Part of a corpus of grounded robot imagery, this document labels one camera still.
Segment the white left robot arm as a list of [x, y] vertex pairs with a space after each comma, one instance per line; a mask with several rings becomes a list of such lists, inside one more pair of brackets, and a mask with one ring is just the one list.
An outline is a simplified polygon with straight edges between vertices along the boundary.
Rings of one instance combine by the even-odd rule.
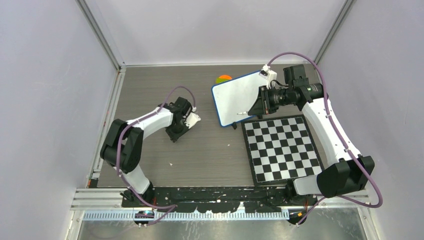
[[137, 119], [115, 119], [107, 132], [99, 156], [135, 190], [134, 200], [141, 207], [153, 202], [153, 184], [140, 166], [143, 141], [159, 130], [165, 130], [176, 142], [198, 122], [200, 116], [185, 98], [158, 105], [153, 111]]

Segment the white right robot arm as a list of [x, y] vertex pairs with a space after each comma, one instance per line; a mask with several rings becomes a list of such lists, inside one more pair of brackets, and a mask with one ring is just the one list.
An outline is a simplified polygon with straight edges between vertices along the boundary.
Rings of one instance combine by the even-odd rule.
[[328, 162], [322, 172], [293, 180], [285, 192], [287, 202], [299, 205], [306, 195], [333, 198], [362, 191], [374, 170], [373, 158], [362, 155], [350, 142], [323, 85], [310, 83], [303, 65], [286, 67], [283, 73], [285, 85], [276, 87], [277, 73], [268, 65], [262, 67], [259, 76], [266, 84], [258, 87], [257, 99], [247, 114], [263, 116], [280, 106], [297, 106], [315, 130]]

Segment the blue framed whiteboard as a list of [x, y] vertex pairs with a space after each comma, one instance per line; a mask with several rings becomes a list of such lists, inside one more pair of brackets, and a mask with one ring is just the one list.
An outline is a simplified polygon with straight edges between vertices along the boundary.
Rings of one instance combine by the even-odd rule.
[[258, 97], [259, 87], [266, 84], [266, 79], [255, 71], [214, 85], [211, 94], [219, 124], [227, 127], [250, 118], [249, 115], [237, 115], [237, 113], [247, 112]]

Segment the black white checkerboard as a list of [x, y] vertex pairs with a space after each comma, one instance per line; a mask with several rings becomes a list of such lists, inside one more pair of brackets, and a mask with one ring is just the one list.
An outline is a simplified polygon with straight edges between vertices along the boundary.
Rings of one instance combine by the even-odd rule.
[[324, 170], [302, 114], [246, 120], [241, 129], [255, 186], [285, 184]]

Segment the orange green round object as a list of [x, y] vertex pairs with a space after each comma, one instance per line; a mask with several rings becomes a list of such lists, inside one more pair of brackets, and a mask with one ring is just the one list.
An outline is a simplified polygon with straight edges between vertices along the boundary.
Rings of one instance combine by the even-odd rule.
[[219, 77], [216, 78], [215, 83], [216, 84], [221, 84], [221, 83], [230, 81], [232, 79], [233, 78], [231, 76], [229, 76], [229, 75], [221, 75], [221, 76], [219, 76]]

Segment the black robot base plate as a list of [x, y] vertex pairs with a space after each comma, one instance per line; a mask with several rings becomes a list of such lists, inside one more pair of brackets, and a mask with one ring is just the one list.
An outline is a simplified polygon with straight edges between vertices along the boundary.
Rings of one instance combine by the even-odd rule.
[[281, 186], [155, 187], [143, 199], [160, 213], [276, 213], [282, 207], [305, 210], [318, 200], [312, 195], [292, 195]]

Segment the aluminium front frame rail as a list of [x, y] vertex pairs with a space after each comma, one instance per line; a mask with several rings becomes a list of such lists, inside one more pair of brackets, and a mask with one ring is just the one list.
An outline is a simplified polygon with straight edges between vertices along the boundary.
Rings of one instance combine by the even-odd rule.
[[75, 193], [71, 210], [85, 221], [129, 221], [142, 225], [154, 221], [297, 222], [318, 202], [318, 208], [358, 208], [340, 197], [288, 201], [282, 187], [158, 187], [150, 205], [125, 188], [82, 188]]

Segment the aluminium left frame post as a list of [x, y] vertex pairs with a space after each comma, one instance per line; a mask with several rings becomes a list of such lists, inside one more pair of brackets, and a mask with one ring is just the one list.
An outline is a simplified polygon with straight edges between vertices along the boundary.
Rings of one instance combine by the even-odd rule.
[[84, 15], [85, 19], [88, 22], [88, 25], [92, 29], [94, 35], [96, 36], [98, 42], [100, 43], [100, 46], [102, 47], [102, 49], [104, 50], [104, 52], [106, 54], [106, 56], [110, 60], [112, 66], [119, 73], [124, 64], [118, 60], [118, 57], [115, 54], [110, 42], [108, 41], [107, 37], [105, 36], [105, 33], [102, 30], [101, 25], [99, 24], [100, 17], [96, 17], [94, 12], [93, 12], [94, 7], [90, 6], [89, 0], [76, 0], [75, 2], [79, 6], [82, 14]]

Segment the aluminium frame post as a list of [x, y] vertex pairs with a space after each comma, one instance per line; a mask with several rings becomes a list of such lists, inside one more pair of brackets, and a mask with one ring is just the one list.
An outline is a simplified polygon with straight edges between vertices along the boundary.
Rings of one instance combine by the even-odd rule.
[[314, 62], [318, 65], [320, 61], [323, 59], [327, 49], [329, 48], [330, 44], [332, 43], [334, 37], [338, 33], [339, 29], [342, 27], [344, 21], [348, 17], [352, 7], [356, 3], [356, 0], [345, 0], [343, 2], [343, 5], [338, 12], [330, 30], [328, 31], [322, 45], [320, 46], [318, 53], [314, 59]]
[[85, 19], [88, 22], [88, 25], [92, 29], [94, 35], [96, 36], [98, 42], [100, 43], [100, 46], [102, 47], [102, 49], [104, 50], [104, 52], [106, 54], [106, 56], [110, 60], [112, 66], [119, 73], [124, 64], [118, 60], [118, 57], [115, 54], [110, 42], [108, 41], [107, 37], [105, 36], [105, 33], [102, 30], [101, 25], [99, 24], [100, 17], [96, 17], [94, 12], [93, 12], [94, 7], [90, 6], [89, 0], [76, 0], [75, 2], [79, 6], [82, 14], [84, 15]]

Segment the aluminium right frame post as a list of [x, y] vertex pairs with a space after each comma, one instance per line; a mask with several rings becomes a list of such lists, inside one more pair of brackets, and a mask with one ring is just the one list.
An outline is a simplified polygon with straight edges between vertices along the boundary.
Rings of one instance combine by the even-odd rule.
[[320, 61], [323, 59], [327, 49], [329, 48], [330, 44], [332, 43], [334, 37], [338, 33], [339, 29], [342, 27], [344, 21], [348, 17], [352, 7], [356, 3], [356, 0], [345, 0], [343, 2], [343, 5], [338, 12], [330, 30], [328, 31], [322, 45], [320, 46], [318, 53], [314, 59], [314, 62], [318, 65]]

